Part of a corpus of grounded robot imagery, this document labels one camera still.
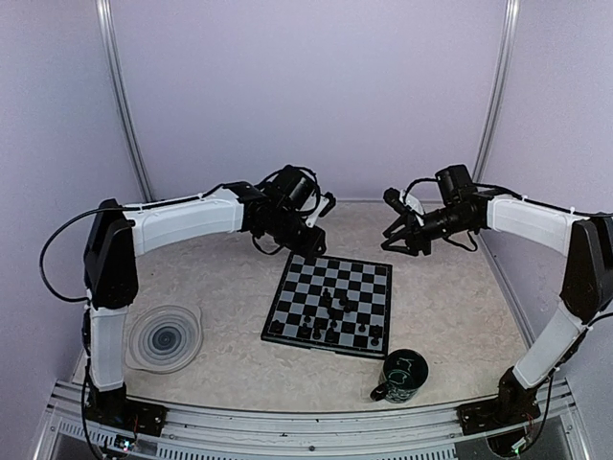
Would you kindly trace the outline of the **black grey chess board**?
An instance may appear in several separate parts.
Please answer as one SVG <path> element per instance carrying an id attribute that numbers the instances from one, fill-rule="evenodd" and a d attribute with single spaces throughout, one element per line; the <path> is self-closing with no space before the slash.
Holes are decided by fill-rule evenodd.
<path id="1" fill-rule="evenodd" d="M 292 253 L 261 340 L 339 355 L 383 359 L 391 330 L 390 264 Z"/>

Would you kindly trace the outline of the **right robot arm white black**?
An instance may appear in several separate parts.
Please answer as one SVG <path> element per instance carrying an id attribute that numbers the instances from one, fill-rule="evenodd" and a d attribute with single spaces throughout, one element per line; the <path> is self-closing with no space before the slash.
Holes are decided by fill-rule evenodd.
<path id="1" fill-rule="evenodd" d="M 529 350 L 501 377 L 496 397 L 462 404 L 465 434 L 536 419 L 538 388 L 577 351 L 612 302 L 612 217 L 564 209 L 497 185 L 472 180 L 464 165 L 436 172 L 443 206 L 426 212 L 408 190 L 389 188 L 383 199 L 398 214 L 383 232 L 382 248 L 427 256 L 435 240 L 482 230 L 534 242 L 566 261 L 556 311 Z"/>

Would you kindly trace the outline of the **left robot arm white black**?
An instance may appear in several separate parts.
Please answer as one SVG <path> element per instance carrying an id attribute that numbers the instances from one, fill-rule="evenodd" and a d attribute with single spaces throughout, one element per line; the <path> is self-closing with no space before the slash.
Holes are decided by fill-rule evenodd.
<path id="1" fill-rule="evenodd" d="M 140 416 L 164 417 L 157 404 L 126 396 L 123 332 L 128 307 L 138 293 L 136 259 L 176 242 L 221 233 L 269 236 L 280 249 L 306 258 L 326 251 L 317 226 L 336 204 L 315 173 L 287 165 L 260 183 L 222 183 L 209 192 L 149 204 L 120 205 L 107 199 L 94 211 L 83 254 L 86 308 L 83 346 L 88 355 L 87 419 L 124 426 Z"/>

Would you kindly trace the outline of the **black chess piece pile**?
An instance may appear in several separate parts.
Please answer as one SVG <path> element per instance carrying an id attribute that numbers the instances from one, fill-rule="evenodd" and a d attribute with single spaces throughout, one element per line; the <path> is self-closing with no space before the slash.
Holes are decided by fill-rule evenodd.
<path id="1" fill-rule="evenodd" d="M 330 320 L 339 319 L 344 314 L 349 314 L 354 311 L 353 302 L 348 298 L 347 293 L 342 291 L 334 297 L 328 288 L 324 288 L 320 304 L 326 309 L 326 313 Z"/>

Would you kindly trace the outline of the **dark green mug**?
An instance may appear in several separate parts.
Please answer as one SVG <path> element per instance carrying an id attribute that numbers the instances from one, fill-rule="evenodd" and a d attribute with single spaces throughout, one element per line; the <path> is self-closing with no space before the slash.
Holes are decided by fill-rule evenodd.
<path id="1" fill-rule="evenodd" d="M 427 381 L 429 367 L 425 358 L 411 349 L 398 349 L 384 360 L 378 386 L 370 393 L 373 402 L 406 403 Z"/>

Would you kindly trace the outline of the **clear collapsible silicone bowl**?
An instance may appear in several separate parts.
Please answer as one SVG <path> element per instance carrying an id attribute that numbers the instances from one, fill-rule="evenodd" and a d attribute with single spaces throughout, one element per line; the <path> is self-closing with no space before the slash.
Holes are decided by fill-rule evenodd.
<path id="1" fill-rule="evenodd" d="M 129 369 L 165 375 L 187 367 L 203 343 L 199 309 L 165 305 L 140 316 L 127 336 Z"/>

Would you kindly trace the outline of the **right aluminium corner post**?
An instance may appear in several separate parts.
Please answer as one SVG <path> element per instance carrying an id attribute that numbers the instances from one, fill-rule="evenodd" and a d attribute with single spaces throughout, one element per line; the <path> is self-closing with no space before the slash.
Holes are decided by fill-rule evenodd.
<path id="1" fill-rule="evenodd" d="M 477 181 L 481 180 L 485 175 L 499 114 L 504 100 L 508 72 L 511 67 L 520 5 L 520 0 L 508 0 L 505 5 L 501 40 L 493 84 L 489 96 L 488 110 L 479 143 L 476 162 L 472 172 L 472 178 L 476 179 Z"/>

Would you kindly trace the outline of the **aluminium corner post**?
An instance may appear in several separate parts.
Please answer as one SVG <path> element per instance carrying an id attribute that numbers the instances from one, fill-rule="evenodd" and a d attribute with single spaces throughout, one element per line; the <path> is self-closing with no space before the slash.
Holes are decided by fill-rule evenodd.
<path id="1" fill-rule="evenodd" d="M 472 178 L 476 179 L 477 181 L 481 180 L 485 175 L 499 114 L 504 100 L 508 72 L 511 67 L 520 5 L 520 0 L 508 0 L 505 5 L 501 40 L 493 84 L 489 96 L 488 110 L 479 143 L 476 162 L 472 172 Z"/>
<path id="2" fill-rule="evenodd" d="M 129 161 L 135 174 L 142 200 L 144 202 L 152 202 L 155 199 L 155 194 L 148 177 L 148 171 L 143 154 L 141 153 L 129 107 L 111 2 L 109 0 L 96 0 L 95 5 L 102 35 L 102 45 L 111 78 L 112 91 L 125 137 Z"/>

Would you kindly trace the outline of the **aluminium front rail frame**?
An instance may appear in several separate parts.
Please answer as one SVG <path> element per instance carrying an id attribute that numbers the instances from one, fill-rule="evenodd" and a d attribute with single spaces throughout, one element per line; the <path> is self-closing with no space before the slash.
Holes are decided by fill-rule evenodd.
<path id="1" fill-rule="evenodd" d="M 27 459 L 51 459 L 60 435 L 85 441 L 80 385 L 57 381 Z M 265 412 L 132 399 L 167 409 L 159 437 L 137 435 L 126 459 L 447 459 L 460 444 L 519 429 L 508 426 L 464 435 L 457 414 L 463 403 L 486 397 L 415 407 L 358 412 Z M 521 459 L 597 459 L 565 379 L 553 384 L 545 428 Z"/>

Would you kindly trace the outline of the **left aluminium corner post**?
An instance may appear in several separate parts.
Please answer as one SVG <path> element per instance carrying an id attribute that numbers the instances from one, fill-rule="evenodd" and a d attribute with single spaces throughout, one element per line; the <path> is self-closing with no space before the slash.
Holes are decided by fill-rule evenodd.
<path id="1" fill-rule="evenodd" d="M 155 194 L 148 177 L 148 171 L 143 154 L 141 153 L 129 107 L 111 2 L 109 0 L 96 0 L 95 5 L 102 35 L 102 45 L 111 78 L 112 91 L 125 137 L 129 161 L 135 174 L 142 200 L 144 202 L 152 202 L 155 199 Z"/>

